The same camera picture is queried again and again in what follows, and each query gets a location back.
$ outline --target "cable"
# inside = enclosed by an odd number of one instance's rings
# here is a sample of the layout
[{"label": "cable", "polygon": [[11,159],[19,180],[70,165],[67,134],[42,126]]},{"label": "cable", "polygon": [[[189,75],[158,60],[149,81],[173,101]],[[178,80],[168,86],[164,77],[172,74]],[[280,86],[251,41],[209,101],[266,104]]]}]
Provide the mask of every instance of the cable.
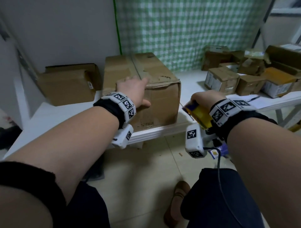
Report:
[{"label": "cable", "polygon": [[229,207],[229,204],[227,203],[226,201],[226,198],[225,198],[225,195],[223,193],[223,190],[222,190],[222,185],[221,185],[221,179],[220,179],[220,175],[219,175],[219,166],[220,166],[220,163],[221,163],[221,151],[216,148],[216,147],[203,147],[203,149],[205,150],[208,150],[208,149],[215,149],[217,150],[218,154],[219,154],[219,157],[218,157],[218,160],[217,160],[217,177],[218,177],[218,181],[219,181],[219,189],[222,193],[222,196],[223,196],[223,199],[224,199],[224,202],[229,210],[229,212],[232,214],[233,218],[235,218],[235,220],[237,221],[237,223],[242,227],[244,228],[244,226],[240,223],[240,221],[237,219],[237,217],[234,215],[233,211],[230,209]]}]

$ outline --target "hand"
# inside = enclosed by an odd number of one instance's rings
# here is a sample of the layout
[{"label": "hand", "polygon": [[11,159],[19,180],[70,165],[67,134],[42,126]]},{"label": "hand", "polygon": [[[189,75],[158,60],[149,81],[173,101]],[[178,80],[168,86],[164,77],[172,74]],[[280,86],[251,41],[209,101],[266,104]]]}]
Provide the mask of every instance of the hand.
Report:
[{"label": "hand", "polygon": [[147,78],[140,80],[137,76],[133,76],[132,79],[126,77],[125,81],[117,82],[117,91],[127,95],[133,101],[136,108],[141,105],[149,107],[151,103],[148,100],[143,99],[144,89],[147,83]]},{"label": "hand", "polygon": [[226,96],[221,92],[215,90],[208,90],[205,92],[194,93],[191,100],[195,100],[200,106],[210,110],[211,107],[218,101],[226,99]]}]

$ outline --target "shoe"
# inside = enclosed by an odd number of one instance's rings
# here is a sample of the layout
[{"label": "shoe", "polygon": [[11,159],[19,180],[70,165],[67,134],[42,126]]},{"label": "shoe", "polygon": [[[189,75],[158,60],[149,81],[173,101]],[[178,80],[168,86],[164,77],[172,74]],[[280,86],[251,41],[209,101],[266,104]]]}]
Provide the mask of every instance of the shoe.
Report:
[{"label": "shoe", "polygon": [[[181,189],[187,194],[190,191],[190,186],[187,182],[182,180],[177,183],[177,185],[175,186],[175,190],[176,189]],[[182,193],[176,193],[175,190],[174,190],[170,205],[169,205],[168,209],[166,210],[164,217],[163,217],[165,225],[167,225],[169,228],[174,228],[179,223],[179,221],[174,220],[170,214],[171,203],[172,203],[173,198],[175,196],[179,196],[184,199],[184,195]]]}]

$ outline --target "white table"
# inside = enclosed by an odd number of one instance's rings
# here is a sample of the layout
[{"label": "white table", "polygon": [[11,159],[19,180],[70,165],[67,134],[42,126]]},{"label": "white table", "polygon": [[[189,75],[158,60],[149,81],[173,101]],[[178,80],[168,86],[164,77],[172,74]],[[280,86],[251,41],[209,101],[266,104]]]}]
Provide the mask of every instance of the white table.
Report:
[{"label": "white table", "polygon": [[[129,144],[140,143],[161,136],[184,132],[186,131],[186,127],[188,125],[195,123],[195,121],[182,110],[182,106],[190,100],[190,97],[193,93],[207,90],[204,87],[206,75],[207,72],[201,70],[176,73],[176,76],[181,80],[182,83],[180,108],[177,122],[168,126],[134,132],[130,138]],[[228,97],[235,96],[239,97],[235,94],[229,95]],[[250,95],[243,96],[242,98],[249,100],[256,96],[257,95]],[[283,107],[301,104],[301,91],[291,92],[281,98],[275,99],[269,98],[264,94],[260,94],[260,96],[262,97],[251,101],[251,103],[253,106],[262,111],[280,109]],[[100,93],[98,92],[96,93],[95,101],[98,100],[99,97]],[[79,112],[92,107],[92,105],[93,102],[86,102],[55,107],[45,102],[42,103],[29,123],[24,126],[23,132],[20,134],[20,136],[17,138],[17,140],[5,156],[12,154],[52,127],[70,118],[71,116],[74,116]]]}]

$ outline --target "green checkered curtain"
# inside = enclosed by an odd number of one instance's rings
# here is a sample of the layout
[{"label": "green checkered curtain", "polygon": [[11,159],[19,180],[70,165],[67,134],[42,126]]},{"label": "green checkered curtain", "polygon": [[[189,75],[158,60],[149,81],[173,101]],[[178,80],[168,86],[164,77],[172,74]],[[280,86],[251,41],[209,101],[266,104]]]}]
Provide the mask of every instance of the green checkered curtain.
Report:
[{"label": "green checkered curtain", "polygon": [[249,48],[264,0],[115,0],[122,54],[153,52],[170,70],[201,67],[206,45]]}]

